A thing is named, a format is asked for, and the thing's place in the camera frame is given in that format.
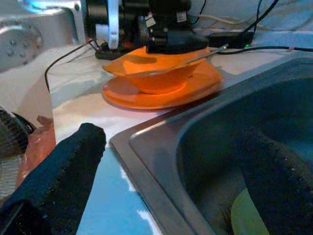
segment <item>white countertop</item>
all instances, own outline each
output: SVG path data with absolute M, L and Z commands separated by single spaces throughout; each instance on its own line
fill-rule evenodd
M 208 61 L 216 67 L 224 88 L 297 57 L 305 52 L 256 51 L 235 55 L 214 55 Z M 104 129 L 107 142 L 115 134 L 159 116 L 168 110 L 137 111 L 114 107 L 101 95 L 113 76 L 102 70 L 109 61 L 97 60 L 93 52 L 53 67 L 49 74 L 57 142 L 70 136 L 83 122 Z M 77 234 L 160 234 L 140 197 L 107 144 Z

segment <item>metal machine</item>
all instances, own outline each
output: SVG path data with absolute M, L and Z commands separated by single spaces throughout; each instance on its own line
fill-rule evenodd
M 110 49 L 147 46 L 148 53 L 205 48 L 187 23 L 190 0 L 18 0 L 32 14 L 0 18 L 0 71 L 42 51 L 103 39 Z

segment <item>plastic bag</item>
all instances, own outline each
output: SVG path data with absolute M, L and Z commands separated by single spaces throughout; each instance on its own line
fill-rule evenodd
M 43 126 L 28 136 L 28 146 L 19 167 L 17 187 L 52 152 L 56 145 L 53 120 L 38 116 L 37 121 Z

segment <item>stainless steel sink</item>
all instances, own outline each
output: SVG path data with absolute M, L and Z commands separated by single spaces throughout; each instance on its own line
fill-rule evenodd
M 235 142 L 247 126 L 313 165 L 312 65 L 289 61 L 111 139 L 164 234 L 230 232 L 230 207 L 246 187 Z

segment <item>orange plate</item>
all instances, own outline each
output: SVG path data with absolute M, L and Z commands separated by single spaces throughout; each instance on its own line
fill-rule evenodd
M 215 92 L 222 78 L 209 63 L 202 62 L 186 85 L 165 94 L 142 93 L 123 77 L 115 77 L 103 87 L 103 95 L 113 104 L 131 109 L 163 109 L 186 104 Z

